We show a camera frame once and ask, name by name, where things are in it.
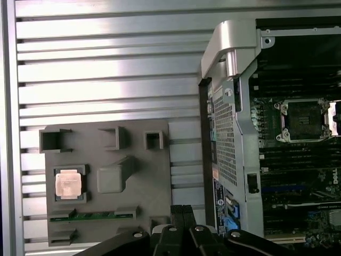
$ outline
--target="pcie slot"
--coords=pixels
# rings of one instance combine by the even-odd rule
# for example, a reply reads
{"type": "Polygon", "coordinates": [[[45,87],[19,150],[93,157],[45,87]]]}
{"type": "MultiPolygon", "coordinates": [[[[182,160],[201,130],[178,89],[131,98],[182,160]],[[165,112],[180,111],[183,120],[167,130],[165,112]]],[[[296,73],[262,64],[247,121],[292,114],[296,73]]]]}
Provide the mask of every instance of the pcie slot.
{"type": "Polygon", "coordinates": [[[295,244],[305,242],[305,235],[301,233],[265,235],[264,238],[277,244],[295,244]]]}

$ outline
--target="horizontal metal slat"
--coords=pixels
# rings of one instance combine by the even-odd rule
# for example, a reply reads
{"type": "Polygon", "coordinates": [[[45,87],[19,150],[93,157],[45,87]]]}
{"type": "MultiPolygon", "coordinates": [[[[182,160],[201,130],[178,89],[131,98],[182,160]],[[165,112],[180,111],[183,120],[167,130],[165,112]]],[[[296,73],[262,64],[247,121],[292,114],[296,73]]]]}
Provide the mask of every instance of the horizontal metal slat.
{"type": "Polygon", "coordinates": [[[170,145],[170,161],[201,161],[201,143],[170,145]]]}
{"type": "Polygon", "coordinates": [[[202,165],[173,166],[170,172],[172,175],[202,174],[202,165]]]}
{"type": "Polygon", "coordinates": [[[39,148],[39,131],[20,132],[20,148],[39,148]]]}
{"type": "Polygon", "coordinates": [[[25,118],[20,120],[20,126],[42,126],[51,124],[74,124],[88,122],[107,122],[107,121],[124,121],[124,120],[141,120],[141,119],[159,119],[159,118],[180,118],[180,117],[197,117],[198,109],[175,109],[175,110],[154,110],[154,111],[134,111],[127,113],[111,113],[111,114],[88,114],[76,116],[53,116],[53,117],[36,117],[25,118]]]}
{"type": "Polygon", "coordinates": [[[95,57],[126,57],[134,55],[148,54],[170,54],[170,53],[203,53],[208,42],[181,45],[162,45],[162,46],[140,46],[140,47],[121,47],[111,49],[89,49],[89,50],[65,50],[65,51],[40,51],[18,53],[18,60],[58,60],[58,59],[77,59],[95,57]]]}
{"type": "Polygon", "coordinates": [[[172,176],[172,185],[202,184],[204,185],[204,176],[202,174],[176,175],[172,176]]]}
{"type": "Polygon", "coordinates": [[[200,55],[43,63],[18,67],[18,80],[44,82],[109,77],[195,74],[200,55]]]}
{"type": "Polygon", "coordinates": [[[44,174],[31,174],[31,175],[23,175],[21,177],[22,184],[28,183],[45,183],[46,178],[44,174]]]}
{"type": "Polygon", "coordinates": [[[179,139],[198,139],[201,138],[200,121],[171,122],[168,124],[169,138],[179,139]]]}
{"type": "Polygon", "coordinates": [[[47,238],[47,220],[26,220],[23,222],[24,239],[47,238]]]}
{"type": "Polygon", "coordinates": [[[314,5],[339,4],[339,1],[322,0],[286,0],[278,1],[253,1],[238,0],[225,1],[215,0],[210,3],[206,0],[196,1],[153,1],[138,0],[131,4],[122,4],[120,0],[68,0],[60,1],[38,1],[25,0],[16,1],[17,17],[42,17],[53,15],[95,14],[95,13],[125,13],[125,12],[160,12],[160,11],[185,11],[185,10],[214,10],[235,8],[262,8],[262,7],[294,7],[314,5]]]}
{"type": "Polygon", "coordinates": [[[41,83],[19,88],[20,104],[197,95],[195,77],[41,83]]]}
{"type": "Polygon", "coordinates": [[[49,40],[41,42],[20,42],[17,44],[17,51],[40,52],[56,50],[81,50],[100,49],[132,46],[158,46],[158,45],[183,45],[200,42],[209,42],[211,33],[187,33],[180,35],[149,35],[149,36],[126,36],[116,38],[87,38],[69,40],[49,40]]]}
{"type": "Polygon", "coordinates": [[[21,170],[44,170],[45,169],[45,156],[44,154],[21,154],[21,170]]]}
{"type": "Polygon", "coordinates": [[[17,22],[18,39],[71,37],[86,35],[118,35],[134,33],[166,33],[213,30],[226,19],[338,16],[340,8],[292,9],[280,11],[221,12],[170,15],[142,15],[115,18],[17,22]]]}
{"type": "Polygon", "coordinates": [[[131,17],[114,17],[22,21],[17,22],[17,38],[55,38],[211,30],[222,19],[222,14],[175,14],[135,16],[134,19],[131,17]]]}
{"type": "Polygon", "coordinates": [[[22,185],[23,194],[46,193],[46,184],[22,185]]]}
{"type": "Polygon", "coordinates": [[[172,189],[172,204],[204,205],[204,187],[172,189]]]}
{"type": "Polygon", "coordinates": [[[124,113],[129,111],[143,111],[153,109],[189,109],[199,108],[197,97],[187,97],[182,99],[145,99],[132,102],[89,102],[83,104],[64,104],[52,106],[35,106],[32,108],[20,109],[20,117],[39,116],[60,116],[77,115],[90,113],[124,113]]]}
{"type": "Polygon", "coordinates": [[[22,213],[24,216],[47,215],[46,197],[24,198],[22,213]]]}

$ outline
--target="cpu socket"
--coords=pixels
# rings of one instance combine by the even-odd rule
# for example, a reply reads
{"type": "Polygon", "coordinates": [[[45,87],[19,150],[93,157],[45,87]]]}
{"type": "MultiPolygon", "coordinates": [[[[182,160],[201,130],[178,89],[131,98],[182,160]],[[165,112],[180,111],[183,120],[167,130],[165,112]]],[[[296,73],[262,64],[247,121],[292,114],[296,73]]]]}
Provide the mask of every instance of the cpu socket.
{"type": "Polygon", "coordinates": [[[281,133],[276,140],[289,143],[317,142],[331,137],[330,102],[325,99],[284,100],[274,104],[281,114],[281,133]]]}
{"type": "Polygon", "coordinates": [[[86,203],[85,175],[87,173],[87,165],[55,167],[55,201],[60,203],[86,203]]]}

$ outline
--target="sticker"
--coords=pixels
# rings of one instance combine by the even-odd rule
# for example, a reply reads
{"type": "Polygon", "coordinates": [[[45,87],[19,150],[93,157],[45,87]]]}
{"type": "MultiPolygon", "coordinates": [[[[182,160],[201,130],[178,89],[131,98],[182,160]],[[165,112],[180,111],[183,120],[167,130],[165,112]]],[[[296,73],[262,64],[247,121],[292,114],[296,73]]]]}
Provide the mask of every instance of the sticker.
{"type": "Polygon", "coordinates": [[[213,179],[214,188],[214,205],[215,205],[215,228],[219,235],[224,236],[225,230],[225,189],[216,180],[213,179]]]}

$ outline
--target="dell logo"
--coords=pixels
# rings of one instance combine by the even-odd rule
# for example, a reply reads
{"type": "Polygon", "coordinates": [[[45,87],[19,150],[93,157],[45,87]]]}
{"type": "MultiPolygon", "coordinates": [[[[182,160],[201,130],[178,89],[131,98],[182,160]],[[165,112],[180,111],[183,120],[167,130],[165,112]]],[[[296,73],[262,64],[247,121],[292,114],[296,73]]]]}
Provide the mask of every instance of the dell logo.
{"type": "Polygon", "coordinates": [[[333,184],[339,184],[339,180],[337,176],[337,169],[334,169],[332,171],[332,178],[333,178],[333,184]]]}

